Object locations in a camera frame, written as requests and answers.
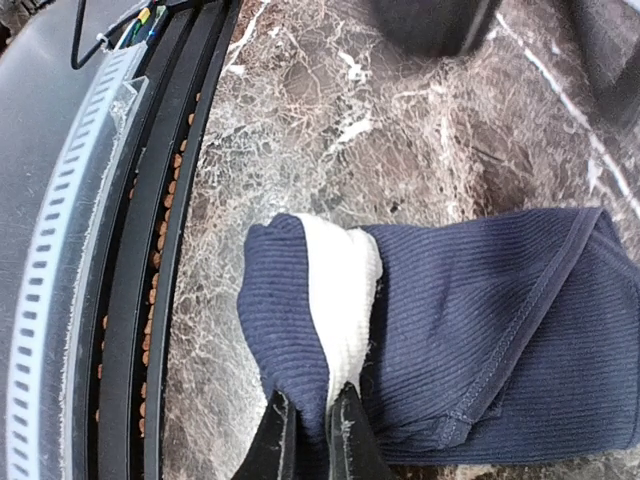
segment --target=brown marble tabletop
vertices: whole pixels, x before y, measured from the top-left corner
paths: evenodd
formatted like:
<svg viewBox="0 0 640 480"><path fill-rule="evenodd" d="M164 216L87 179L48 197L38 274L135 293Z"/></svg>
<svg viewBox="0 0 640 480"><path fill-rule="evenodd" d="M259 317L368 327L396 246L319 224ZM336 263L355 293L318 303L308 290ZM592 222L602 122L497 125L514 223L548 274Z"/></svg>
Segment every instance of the brown marble tabletop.
<svg viewBox="0 0 640 480"><path fill-rule="evenodd" d="M621 48L640 20L604 2ZM404 57L363 0L246 0L207 127L180 263L166 390L167 480L231 477L265 405L237 319L248 227L311 212L348 227L439 226L605 205L640 261L640 127L595 111L566 14L505 0L471 58ZM419 479L636 479L640 449Z"/></svg>

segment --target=navy blue fabric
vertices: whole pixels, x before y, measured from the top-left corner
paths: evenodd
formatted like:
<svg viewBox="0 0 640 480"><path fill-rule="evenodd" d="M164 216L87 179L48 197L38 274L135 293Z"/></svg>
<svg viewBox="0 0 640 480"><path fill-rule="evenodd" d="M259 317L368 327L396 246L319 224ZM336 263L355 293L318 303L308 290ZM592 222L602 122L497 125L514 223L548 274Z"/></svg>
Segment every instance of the navy blue fabric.
<svg viewBox="0 0 640 480"><path fill-rule="evenodd" d="M640 441L640 273L605 212L364 229L384 274L362 397L389 463L531 463ZM301 412L301 478L319 478L328 368L307 277L296 217L250 229L242 328L265 390Z"/></svg>

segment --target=brown pellet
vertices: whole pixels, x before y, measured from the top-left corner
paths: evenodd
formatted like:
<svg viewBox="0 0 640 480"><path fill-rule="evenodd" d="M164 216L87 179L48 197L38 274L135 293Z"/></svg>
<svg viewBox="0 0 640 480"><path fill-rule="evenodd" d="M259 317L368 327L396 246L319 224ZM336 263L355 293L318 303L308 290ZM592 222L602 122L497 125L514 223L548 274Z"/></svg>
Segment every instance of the brown pellet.
<svg viewBox="0 0 640 480"><path fill-rule="evenodd" d="M162 255L160 252L153 252L151 256L151 262L155 268L160 268L160 262L162 261Z"/></svg>

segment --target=white ribbed fabric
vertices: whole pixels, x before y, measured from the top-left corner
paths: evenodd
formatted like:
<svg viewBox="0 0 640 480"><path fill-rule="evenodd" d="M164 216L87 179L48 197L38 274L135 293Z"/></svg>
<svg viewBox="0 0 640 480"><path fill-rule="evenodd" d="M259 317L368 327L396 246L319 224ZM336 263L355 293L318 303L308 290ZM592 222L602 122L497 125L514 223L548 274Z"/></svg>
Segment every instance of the white ribbed fabric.
<svg viewBox="0 0 640 480"><path fill-rule="evenodd" d="M322 218L296 215L309 261L309 307L329 366L327 412L346 382L359 390L382 260L374 238Z"/></svg>

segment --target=cable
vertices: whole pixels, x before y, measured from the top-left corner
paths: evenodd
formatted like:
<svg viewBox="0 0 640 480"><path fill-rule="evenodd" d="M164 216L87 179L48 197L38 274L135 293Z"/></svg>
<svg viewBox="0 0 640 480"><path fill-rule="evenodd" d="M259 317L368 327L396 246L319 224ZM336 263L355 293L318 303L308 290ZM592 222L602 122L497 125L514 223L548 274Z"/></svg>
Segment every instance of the cable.
<svg viewBox="0 0 640 480"><path fill-rule="evenodd" d="M148 6L145 8L149 8L153 4L157 3L157 0L152 0L149 2ZM87 6L87 0L78 0L78 10L76 13L76 22L73 30L73 43L71 44L71 68L74 70L80 70L84 65L93 57L96 52L100 49L100 47L104 44L107 47L112 48L113 45L110 43L110 37L124 27L127 23L132 20L138 18L140 12L132 12L126 17L122 18L115 25L109 27L109 29L103 33L102 35L98 35L98 41L93 44L93 46L84 54L82 58L78 58L78 50L80 49L80 37L82 36L82 24L84 22L84 11Z"/></svg>

